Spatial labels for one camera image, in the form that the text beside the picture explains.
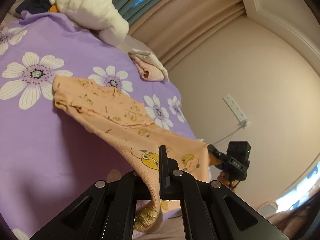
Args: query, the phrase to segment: human hand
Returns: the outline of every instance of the human hand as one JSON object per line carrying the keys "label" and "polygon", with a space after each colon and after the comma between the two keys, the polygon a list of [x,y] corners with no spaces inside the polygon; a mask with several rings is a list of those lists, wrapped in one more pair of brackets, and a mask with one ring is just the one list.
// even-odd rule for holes
{"label": "human hand", "polygon": [[217,180],[227,187],[233,188],[238,182],[236,180],[229,181],[225,178],[226,173],[224,171],[220,172]]}

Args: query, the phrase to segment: white flower print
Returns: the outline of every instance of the white flower print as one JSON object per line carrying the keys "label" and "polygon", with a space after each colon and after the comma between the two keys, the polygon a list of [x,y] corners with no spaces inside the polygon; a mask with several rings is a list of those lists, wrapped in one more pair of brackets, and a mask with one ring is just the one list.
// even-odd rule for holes
{"label": "white flower print", "polygon": [[7,100],[18,95],[25,87],[19,100],[19,107],[23,110],[32,107],[42,94],[44,98],[53,100],[52,82],[55,75],[71,77],[68,70],[55,70],[64,65],[61,58],[52,55],[44,56],[39,63],[39,56],[34,52],[26,52],[22,57],[21,65],[12,62],[2,72],[5,78],[18,78],[9,81],[0,88],[0,99]]}
{"label": "white flower print", "polygon": [[89,76],[89,79],[93,79],[98,85],[105,87],[116,87],[118,90],[121,90],[127,96],[130,96],[128,92],[132,92],[132,83],[130,81],[124,80],[128,77],[126,71],[119,71],[116,73],[116,68],[114,66],[108,66],[106,71],[100,67],[93,67],[93,71],[96,74]]}
{"label": "white flower print", "polygon": [[159,98],[153,95],[152,98],[144,96],[143,99],[148,104],[148,106],[145,107],[146,111],[152,119],[155,119],[155,123],[160,127],[170,130],[169,126],[172,127],[173,123],[168,119],[169,113],[167,109],[160,106]]}
{"label": "white flower print", "polygon": [[4,27],[0,32],[0,55],[3,55],[9,48],[9,44],[16,45],[21,41],[22,36],[27,33],[27,30],[23,30],[24,27],[8,28]]}
{"label": "white flower print", "polygon": [[177,97],[174,96],[172,99],[171,98],[168,99],[168,104],[172,114],[177,115],[179,121],[184,123],[186,119],[180,109],[180,105],[181,105],[180,100],[177,100]]}
{"label": "white flower print", "polygon": [[18,238],[18,240],[29,240],[29,237],[26,235],[26,233],[19,228],[12,229],[12,232],[14,233],[16,238]]}

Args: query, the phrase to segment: purple bedsheet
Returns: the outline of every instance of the purple bedsheet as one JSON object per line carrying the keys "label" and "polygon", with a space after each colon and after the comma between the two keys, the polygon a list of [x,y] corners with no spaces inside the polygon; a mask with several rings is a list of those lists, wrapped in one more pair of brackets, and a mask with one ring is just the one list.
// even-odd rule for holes
{"label": "purple bedsheet", "polygon": [[30,237],[111,169],[132,170],[116,150],[54,107],[56,74],[117,86],[144,102],[159,125],[195,136],[170,82],[144,81],[126,54],[63,14],[23,16],[0,36],[0,212],[11,229]]}

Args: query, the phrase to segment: power strip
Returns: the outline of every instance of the power strip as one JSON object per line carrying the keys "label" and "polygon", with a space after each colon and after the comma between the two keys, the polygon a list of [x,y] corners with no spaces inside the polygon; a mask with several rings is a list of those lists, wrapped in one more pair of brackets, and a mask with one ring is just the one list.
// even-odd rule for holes
{"label": "power strip", "polygon": [[238,119],[239,123],[242,125],[243,129],[246,128],[250,122],[244,112],[241,110],[241,108],[238,106],[236,101],[232,98],[231,95],[227,94],[223,100],[225,103],[229,106],[230,110],[233,112],[233,114]]}

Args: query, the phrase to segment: pink fabric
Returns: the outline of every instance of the pink fabric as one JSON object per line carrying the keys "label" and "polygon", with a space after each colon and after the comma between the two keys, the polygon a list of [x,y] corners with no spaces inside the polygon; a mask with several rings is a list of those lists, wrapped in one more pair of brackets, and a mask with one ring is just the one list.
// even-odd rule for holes
{"label": "pink fabric", "polygon": [[136,65],[140,76],[146,81],[162,81],[164,75],[155,66],[139,59],[138,57],[132,58],[133,63]]}
{"label": "pink fabric", "polygon": [[293,212],[294,210],[275,213],[271,216],[266,217],[266,219],[277,228],[279,228],[289,239],[292,239],[300,230],[300,228],[305,224],[308,218],[307,210],[303,210],[299,214],[291,218],[290,215]]}

